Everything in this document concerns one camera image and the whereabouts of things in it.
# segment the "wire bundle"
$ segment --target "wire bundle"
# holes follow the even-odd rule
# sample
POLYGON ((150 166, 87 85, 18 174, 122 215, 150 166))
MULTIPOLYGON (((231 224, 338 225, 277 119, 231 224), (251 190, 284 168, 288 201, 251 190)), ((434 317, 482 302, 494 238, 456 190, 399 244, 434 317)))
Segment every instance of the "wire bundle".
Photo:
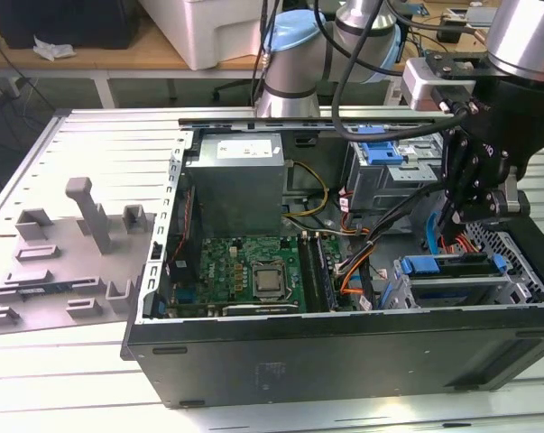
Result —
POLYGON ((181 234, 181 240, 178 244, 178 247, 175 249, 175 253, 173 253, 173 256, 171 257, 170 263, 173 263, 175 259, 177 258, 178 254, 181 251, 181 248, 183 248, 183 245, 185 244, 185 236, 189 230, 189 211, 191 210, 191 190, 188 190, 187 194, 187 200, 185 203, 185 216, 184 216, 184 223, 183 223, 183 233, 181 234))
POLYGON ((443 187, 441 182, 430 183, 427 186, 414 191, 411 195, 406 197, 396 206, 388 210, 388 212, 386 212, 380 218, 380 220, 374 225, 374 227, 368 234, 366 245, 356 254, 348 257, 346 260, 340 263, 338 273, 345 275, 344 280, 342 281, 342 284, 340 286, 340 293, 346 294, 348 292, 352 292, 350 291, 351 289, 347 287, 347 284, 352 278, 352 274, 355 272, 355 270, 370 256, 370 254, 373 253, 375 244, 378 239, 380 239, 380 237, 387 230, 389 230, 396 221, 400 220, 402 217, 407 216, 413 209, 414 205, 418 203, 421 198, 428 194, 431 194, 432 192, 440 191, 442 189, 443 187))

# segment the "green motherboard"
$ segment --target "green motherboard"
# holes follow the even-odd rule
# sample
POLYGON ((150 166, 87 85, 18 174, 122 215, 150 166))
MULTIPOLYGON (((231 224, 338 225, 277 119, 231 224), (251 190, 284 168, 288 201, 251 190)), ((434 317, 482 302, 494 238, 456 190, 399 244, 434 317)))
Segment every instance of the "green motherboard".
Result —
MULTIPOLYGON (((338 241, 326 236, 321 242, 331 268, 341 258, 338 241)), ((301 274, 295 236, 205 239, 193 304, 284 303, 305 313, 301 274)), ((181 306, 180 315, 186 310, 193 307, 181 306)))

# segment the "computer case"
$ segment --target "computer case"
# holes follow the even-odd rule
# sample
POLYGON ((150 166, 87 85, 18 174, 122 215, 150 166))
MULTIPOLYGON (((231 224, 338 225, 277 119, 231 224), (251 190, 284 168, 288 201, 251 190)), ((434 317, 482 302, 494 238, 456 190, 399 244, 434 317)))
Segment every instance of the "computer case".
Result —
POLYGON ((56 45, 121 50, 137 34, 137 0, 0 0, 0 33, 10 48, 31 48, 33 35, 56 45))

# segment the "blue drive bracket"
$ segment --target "blue drive bracket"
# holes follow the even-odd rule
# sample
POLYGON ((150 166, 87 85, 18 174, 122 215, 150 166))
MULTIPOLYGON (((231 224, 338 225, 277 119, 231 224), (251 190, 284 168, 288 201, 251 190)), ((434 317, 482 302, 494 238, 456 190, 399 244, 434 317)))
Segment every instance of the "blue drive bracket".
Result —
MULTIPOLYGON (((381 134, 382 126, 363 126, 358 128, 360 134, 381 134)), ((361 143, 370 165, 401 165, 404 158, 398 154, 393 142, 361 143)))

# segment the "white paper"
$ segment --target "white paper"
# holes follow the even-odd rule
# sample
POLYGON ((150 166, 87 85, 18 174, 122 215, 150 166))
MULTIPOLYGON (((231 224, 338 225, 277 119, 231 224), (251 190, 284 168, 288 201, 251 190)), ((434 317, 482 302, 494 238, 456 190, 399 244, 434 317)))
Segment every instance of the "white paper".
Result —
POLYGON ((222 140, 217 144, 219 160, 236 158, 271 158, 271 140, 222 140))
POLYGON ((36 37, 34 39, 35 46, 33 47, 33 51, 44 59, 55 61, 55 59, 64 59, 66 57, 73 57, 77 55, 71 45, 53 45, 52 43, 40 41, 36 37))

